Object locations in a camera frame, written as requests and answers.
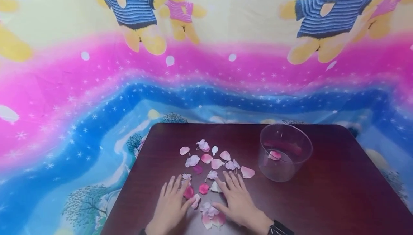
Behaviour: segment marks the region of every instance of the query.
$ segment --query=wrist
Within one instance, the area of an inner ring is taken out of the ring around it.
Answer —
[[[255,214],[255,218],[252,220],[249,229],[258,235],[267,235],[272,224],[274,224],[274,221],[266,216],[263,211],[259,210],[258,213]]]
[[[150,221],[145,228],[146,235],[166,235],[162,226],[155,224],[154,221]]]

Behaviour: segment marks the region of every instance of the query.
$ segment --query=fabric backdrop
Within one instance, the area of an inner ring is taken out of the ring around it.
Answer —
[[[156,123],[340,124],[412,210],[411,2],[0,0],[0,233],[99,234]]]

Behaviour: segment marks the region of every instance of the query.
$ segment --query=watch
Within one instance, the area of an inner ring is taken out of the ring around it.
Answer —
[[[294,232],[285,227],[279,221],[274,220],[274,224],[270,226],[268,235],[294,235]]]

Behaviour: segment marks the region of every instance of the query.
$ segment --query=blue striped shirt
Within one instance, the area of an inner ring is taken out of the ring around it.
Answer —
[[[350,32],[363,10],[373,0],[297,0],[295,13],[297,21],[304,19],[297,37],[323,39]],[[326,16],[321,16],[324,4],[334,3]]]
[[[153,12],[154,0],[126,0],[126,7],[122,8],[117,0],[104,0],[113,10],[119,25],[131,29],[140,29],[152,24],[157,24]]]

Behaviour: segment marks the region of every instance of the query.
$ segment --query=dark red table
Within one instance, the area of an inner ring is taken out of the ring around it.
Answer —
[[[152,127],[141,153],[120,192],[101,235],[133,235],[152,218],[160,189],[172,175],[190,173],[193,188],[211,170],[200,161],[204,172],[196,175],[185,168],[188,155],[182,146],[195,151],[204,138],[217,145],[240,165],[256,171],[245,184],[256,203],[269,217],[277,219],[297,235],[412,235],[413,216],[389,186],[375,165],[344,127],[338,125],[296,125],[313,143],[312,157],[293,179],[275,183],[258,168],[259,134],[265,125],[250,124],[157,124]],[[221,167],[218,176],[223,179]],[[209,191],[202,202],[222,201]],[[206,230],[201,212],[190,210],[176,234],[248,234],[226,222],[220,231]]]

